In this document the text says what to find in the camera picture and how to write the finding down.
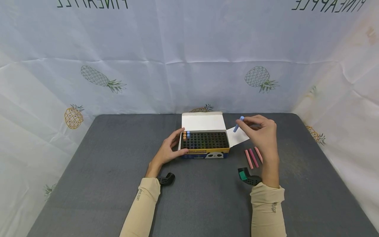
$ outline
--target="panda print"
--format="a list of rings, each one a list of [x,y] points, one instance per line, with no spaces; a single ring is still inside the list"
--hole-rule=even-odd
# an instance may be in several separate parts
[[[205,158],[206,159],[224,158],[224,153],[223,152],[211,152],[211,153],[208,153]]]

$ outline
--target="white box flap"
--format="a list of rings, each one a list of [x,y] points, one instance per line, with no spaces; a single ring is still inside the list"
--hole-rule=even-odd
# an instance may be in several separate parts
[[[183,113],[182,127],[187,131],[226,130],[222,112]]]
[[[234,127],[226,130],[226,134],[228,135],[229,146],[233,147],[241,142],[244,142],[249,139],[246,133],[239,127],[236,132],[233,132]]]

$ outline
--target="arm sleeve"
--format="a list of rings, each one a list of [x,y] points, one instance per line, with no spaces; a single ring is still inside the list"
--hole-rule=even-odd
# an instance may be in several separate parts
[[[153,222],[155,205],[161,194],[156,178],[143,178],[122,227],[120,237],[148,237]]]
[[[286,237],[281,202],[284,201],[284,189],[271,188],[259,183],[252,188],[251,219],[252,237]]]

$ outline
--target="person's right hand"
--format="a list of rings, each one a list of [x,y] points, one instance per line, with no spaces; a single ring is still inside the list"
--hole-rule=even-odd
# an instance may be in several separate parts
[[[262,115],[255,115],[245,117],[243,121],[238,119],[236,123],[262,153],[277,154],[276,123],[273,120]]]

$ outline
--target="pineapple print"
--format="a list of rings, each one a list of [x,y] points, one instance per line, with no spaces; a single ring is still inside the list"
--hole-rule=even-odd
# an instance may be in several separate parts
[[[70,108],[66,109],[64,113],[64,121],[67,126],[71,129],[77,129],[83,122],[83,106],[71,105]]]
[[[95,85],[107,86],[112,92],[116,92],[116,94],[118,92],[122,93],[122,90],[125,89],[124,86],[126,84],[122,84],[121,81],[116,82],[115,79],[110,81],[104,74],[90,66],[82,66],[80,72],[87,81],[94,83]]]
[[[323,146],[326,145],[325,143],[325,135],[323,133],[318,134],[312,127],[307,126],[308,131],[312,135],[312,137],[315,139],[315,141]]]
[[[51,187],[49,187],[47,184],[45,184],[44,191],[45,191],[45,201],[49,199],[50,194],[54,191],[56,184],[53,184]]]
[[[245,81],[252,87],[260,87],[259,92],[268,93],[270,90],[275,90],[276,81],[270,81],[270,74],[266,68],[256,66],[251,69],[245,76]]]
[[[196,108],[190,111],[190,113],[196,113],[196,112],[211,112],[213,110],[213,106],[211,105],[205,105],[201,108]]]

